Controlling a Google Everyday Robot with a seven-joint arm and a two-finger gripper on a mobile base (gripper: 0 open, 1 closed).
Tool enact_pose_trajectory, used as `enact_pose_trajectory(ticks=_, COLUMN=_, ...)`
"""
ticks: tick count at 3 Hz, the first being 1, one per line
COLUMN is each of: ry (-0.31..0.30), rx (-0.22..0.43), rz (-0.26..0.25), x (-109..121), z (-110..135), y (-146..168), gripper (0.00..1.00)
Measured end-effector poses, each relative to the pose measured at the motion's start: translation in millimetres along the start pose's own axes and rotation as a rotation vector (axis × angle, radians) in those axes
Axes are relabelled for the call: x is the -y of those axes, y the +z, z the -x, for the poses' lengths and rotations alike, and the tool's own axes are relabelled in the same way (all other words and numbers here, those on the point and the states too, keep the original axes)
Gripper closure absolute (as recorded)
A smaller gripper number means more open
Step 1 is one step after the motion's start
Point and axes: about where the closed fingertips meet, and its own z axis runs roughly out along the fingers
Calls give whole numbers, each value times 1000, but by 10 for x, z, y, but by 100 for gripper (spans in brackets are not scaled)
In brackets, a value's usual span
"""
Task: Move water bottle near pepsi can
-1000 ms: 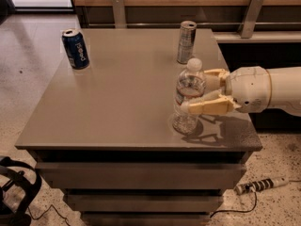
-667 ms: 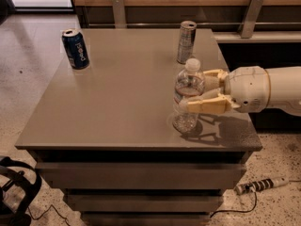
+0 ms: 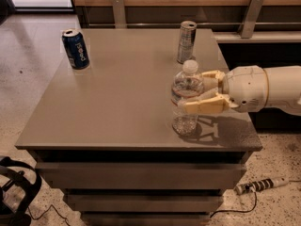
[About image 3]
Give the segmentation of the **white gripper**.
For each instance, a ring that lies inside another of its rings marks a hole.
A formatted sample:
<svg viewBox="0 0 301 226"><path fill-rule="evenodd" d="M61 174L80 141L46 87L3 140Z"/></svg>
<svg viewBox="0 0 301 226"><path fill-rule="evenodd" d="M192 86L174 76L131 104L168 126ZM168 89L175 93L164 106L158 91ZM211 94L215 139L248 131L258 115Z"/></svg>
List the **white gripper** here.
<svg viewBox="0 0 301 226"><path fill-rule="evenodd" d="M266 72L258 66L237 67L226 75L219 70L207 71L202 73L202 78L208 91L178 102L178 108L187 114L217 114L229 109L258 112L266 104ZM218 91L222 85L224 94Z"/></svg>

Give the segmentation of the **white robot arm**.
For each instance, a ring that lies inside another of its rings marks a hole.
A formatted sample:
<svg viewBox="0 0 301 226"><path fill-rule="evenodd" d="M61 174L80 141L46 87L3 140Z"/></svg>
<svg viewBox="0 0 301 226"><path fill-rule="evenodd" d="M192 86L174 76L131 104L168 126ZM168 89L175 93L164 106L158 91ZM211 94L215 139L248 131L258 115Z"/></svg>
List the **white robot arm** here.
<svg viewBox="0 0 301 226"><path fill-rule="evenodd" d="M202 73L204 92L181 99L177 106L187 114L217 114L227 110L240 113L277 108L301 115L301 67L236 67Z"/></svg>

